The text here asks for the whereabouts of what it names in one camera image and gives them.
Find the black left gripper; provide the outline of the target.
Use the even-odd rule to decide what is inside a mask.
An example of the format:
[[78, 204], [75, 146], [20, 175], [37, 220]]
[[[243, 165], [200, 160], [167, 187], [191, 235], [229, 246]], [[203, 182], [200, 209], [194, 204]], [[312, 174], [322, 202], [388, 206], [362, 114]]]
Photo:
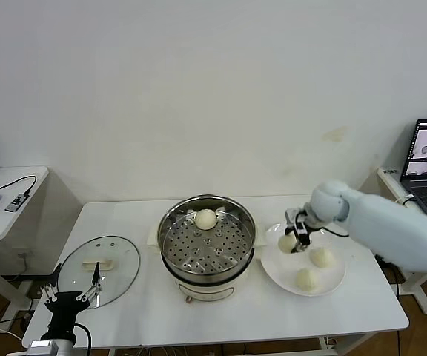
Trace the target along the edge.
[[77, 314], [87, 309], [87, 301], [96, 298], [102, 290], [99, 262], [95, 264], [90, 288], [81, 292], [58, 292], [58, 279], [62, 268], [59, 263], [42, 286], [44, 305], [52, 313], [47, 332], [42, 340], [75, 340], [73, 333]]

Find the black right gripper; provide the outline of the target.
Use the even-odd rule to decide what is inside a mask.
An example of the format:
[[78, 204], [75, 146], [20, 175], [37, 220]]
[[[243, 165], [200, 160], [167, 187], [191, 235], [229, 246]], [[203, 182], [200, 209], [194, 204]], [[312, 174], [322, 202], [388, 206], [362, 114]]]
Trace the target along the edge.
[[297, 214], [294, 218], [294, 228], [287, 227], [285, 229], [285, 236], [288, 236], [293, 230], [296, 236], [297, 242], [291, 249], [291, 253], [300, 253], [309, 247], [310, 240], [310, 229], [306, 224], [307, 214]]

